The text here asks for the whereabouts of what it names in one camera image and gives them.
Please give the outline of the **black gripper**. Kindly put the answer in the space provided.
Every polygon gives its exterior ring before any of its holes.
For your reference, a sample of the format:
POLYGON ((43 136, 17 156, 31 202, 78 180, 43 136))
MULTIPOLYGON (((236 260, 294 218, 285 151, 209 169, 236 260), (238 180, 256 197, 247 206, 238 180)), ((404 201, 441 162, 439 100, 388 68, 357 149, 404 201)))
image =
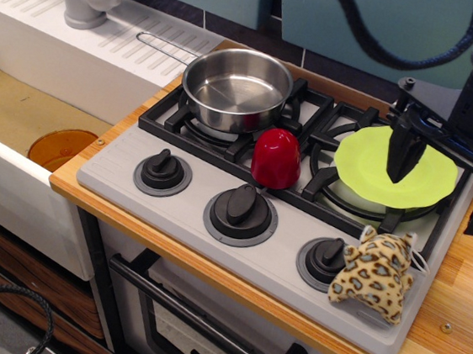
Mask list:
MULTIPOLYGON (((473 90, 402 78, 391 108, 387 175, 399 183, 431 146, 473 173, 473 90)), ((473 210, 464 234, 473 235, 473 210)))

